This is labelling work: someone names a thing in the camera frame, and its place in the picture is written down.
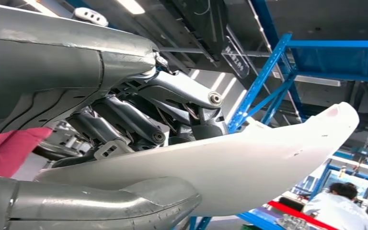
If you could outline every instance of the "metal bracket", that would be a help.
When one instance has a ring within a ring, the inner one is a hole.
[[[112,140],[102,145],[95,153],[97,160],[116,157],[122,154],[134,152],[123,140]]]

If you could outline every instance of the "ceiling light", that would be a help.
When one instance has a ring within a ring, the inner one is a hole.
[[[213,90],[213,91],[217,90],[218,86],[221,84],[224,77],[225,77],[225,73],[221,73],[218,76],[217,80],[214,82],[214,85],[212,85],[211,90]]]
[[[33,6],[34,8],[36,8],[38,11],[40,11],[44,15],[47,15],[47,16],[50,16],[50,17],[58,17],[57,14],[53,13],[51,10],[49,10],[44,5],[42,5],[40,3],[40,1],[36,1],[36,0],[23,0],[23,1],[25,1],[27,4]]]
[[[226,87],[225,91],[222,93],[222,99],[224,99],[226,97],[226,95],[228,95],[229,91],[232,89],[232,86],[235,84],[236,82],[236,77],[233,77],[232,80],[230,80],[228,86]]]
[[[117,0],[117,1],[132,14],[143,14],[145,12],[145,10],[135,0]]]
[[[191,74],[191,79],[195,80],[199,74],[199,69],[196,69],[193,74]]]
[[[278,72],[273,72],[273,75],[275,78],[280,78],[280,75]],[[312,83],[312,84],[318,84],[318,85],[329,85],[329,86],[341,86],[340,80],[332,80],[332,79],[324,79],[324,78],[314,78],[314,77],[308,77],[303,75],[297,75],[294,81],[300,81],[300,82],[306,82],[306,83]]]
[[[243,98],[244,98],[244,96],[245,96],[246,93],[247,93],[247,90],[243,90],[241,92],[241,94],[239,95],[238,99],[236,99],[235,104],[230,109],[228,115],[226,115],[225,120],[229,121],[232,118],[233,114],[235,113],[235,111],[238,108],[239,104],[242,102],[242,100],[243,100]]]

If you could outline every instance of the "black hair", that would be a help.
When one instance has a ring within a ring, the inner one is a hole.
[[[340,196],[344,196],[353,200],[357,196],[356,186],[352,183],[333,183],[329,186],[330,192],[336,192]]]
[[[336,192],[339,191],[341,186],[344,185],[343,183],[333,183],[331,186],[329,186],[329,192]]]

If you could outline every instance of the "red barrier tape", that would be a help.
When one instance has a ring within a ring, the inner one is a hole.
[[[267,203],[268,205],[271,205],[272,207],[275,207],[277,208],[278,210],[282,211],[282,212],[285,212],[289,215],[292,215],[292,216],[295,216],[295,217],[298,217],[298,218],[301,218],[301,219],[304,219],[305,221],[307,221],[308,223],[311,223],[311,224],[314,224],[318,227],[321,227],[321,228],[325,228],[325,229],[328,229],[328,230],[338,230],[334,227],[331,227],[327,224],[324,224],[322,222],[319,222],[318,220],[310,217],[310,216],[307,216],[305,215],[304,213],[301,213],[301,212],[298,212],[297,210],[294,210],[288,206],[285,206],[279,202],[276,202],[276,201],[270,201]]]

